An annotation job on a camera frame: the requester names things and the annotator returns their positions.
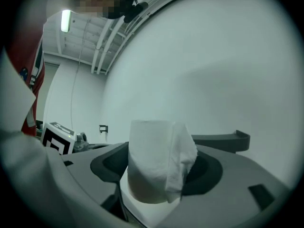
ceiling light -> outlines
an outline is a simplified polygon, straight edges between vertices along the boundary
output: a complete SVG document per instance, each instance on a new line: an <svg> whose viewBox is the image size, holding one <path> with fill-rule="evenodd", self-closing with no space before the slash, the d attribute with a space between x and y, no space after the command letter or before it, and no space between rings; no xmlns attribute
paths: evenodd
<svg viewBox="0 0 304 228"><path fill-rule="evenodd" d="M71 11L63 10L61 16L61 31L68 32L71 24Z"/></svg>

tissue paper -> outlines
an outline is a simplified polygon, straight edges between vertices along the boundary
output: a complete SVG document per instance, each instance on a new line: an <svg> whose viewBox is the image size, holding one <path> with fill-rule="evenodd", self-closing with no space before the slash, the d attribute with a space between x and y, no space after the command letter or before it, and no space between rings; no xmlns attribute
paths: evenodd
<svg viewBox="0 0 304 228"><path fill-rule="evenodd" d="M143 203L173 202L197 157L196 145L184 123L132 121L128 184Z"/></svg>

